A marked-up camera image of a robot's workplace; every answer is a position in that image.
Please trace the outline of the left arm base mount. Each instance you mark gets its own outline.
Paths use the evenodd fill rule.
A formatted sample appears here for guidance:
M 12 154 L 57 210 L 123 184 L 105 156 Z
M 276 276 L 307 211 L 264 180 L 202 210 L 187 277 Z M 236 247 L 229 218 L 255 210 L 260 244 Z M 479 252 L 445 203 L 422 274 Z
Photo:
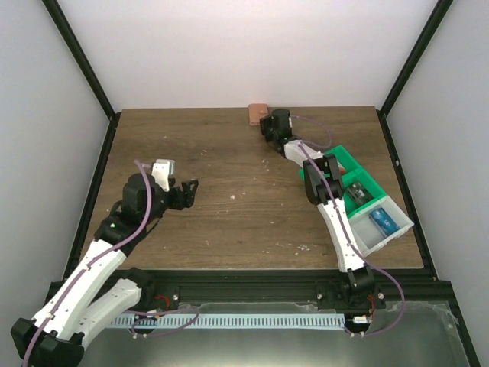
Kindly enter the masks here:
M 156 283 L 142 289 L 139 301 L 130 310 L 174 310 L 178 308 L 179 302 L 180 286 Z

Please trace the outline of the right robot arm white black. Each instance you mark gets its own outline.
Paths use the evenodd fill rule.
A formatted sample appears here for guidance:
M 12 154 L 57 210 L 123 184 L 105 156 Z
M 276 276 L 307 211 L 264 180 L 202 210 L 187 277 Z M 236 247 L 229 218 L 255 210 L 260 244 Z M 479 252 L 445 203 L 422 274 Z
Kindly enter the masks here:
M 348 308 L 372 304 L 376 290 L 374 274 L 348 221 L 345 185 L 337 157 L 327 154 L 325 145 L 295 135 L 288 109 L 274 109 L 262 116 L 260 129 L 277 153 L 303 169 L 306 197 L 321 214 L 335 249 L 342 302 Z

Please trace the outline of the red white card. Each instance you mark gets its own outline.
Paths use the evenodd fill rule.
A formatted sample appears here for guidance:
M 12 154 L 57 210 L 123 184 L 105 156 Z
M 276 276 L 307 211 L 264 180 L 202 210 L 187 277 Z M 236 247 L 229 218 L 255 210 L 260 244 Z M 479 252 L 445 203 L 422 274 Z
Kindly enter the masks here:
M 347 173 L 348 173 L 348 172 L 347 172 L 347 170 L 346 170 L 346 168 L 345 168 L 345 167 L 343 167 L 341 164 L 338 166 L 338 170 L 339 170 L 339 173 L 340 173 L 341 175 L 345 175 L 345 174 L 347 174 Z

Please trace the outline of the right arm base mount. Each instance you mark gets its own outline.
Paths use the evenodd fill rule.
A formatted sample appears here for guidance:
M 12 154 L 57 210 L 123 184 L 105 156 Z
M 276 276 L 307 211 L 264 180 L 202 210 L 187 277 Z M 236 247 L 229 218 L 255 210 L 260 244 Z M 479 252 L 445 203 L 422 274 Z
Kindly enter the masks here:
M 316 301 L 325 309 L 366 310 L 371 306 L 384 309 L 385 301 L 378 297 L 379 293 L 380 288 L 373 278 L 361 278 L 354 283 L 339 276 L 315 285 Z

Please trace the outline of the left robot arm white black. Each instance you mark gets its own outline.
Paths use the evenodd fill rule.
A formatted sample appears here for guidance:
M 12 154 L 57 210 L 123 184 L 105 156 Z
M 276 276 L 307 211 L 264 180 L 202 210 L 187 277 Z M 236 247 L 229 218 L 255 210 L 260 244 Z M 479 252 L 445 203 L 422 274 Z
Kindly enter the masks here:
M 11 336 L 24 366 L 78 366 L 93 340 L 120 314 L 151 304 L 155 285 L 131 268 L 104 294 L 102 286 L 169 210 L 190 208 L 199 182 L 133 174 L 121 199 L 97 229 L 84 258 L 32 318 L 18 319 Z

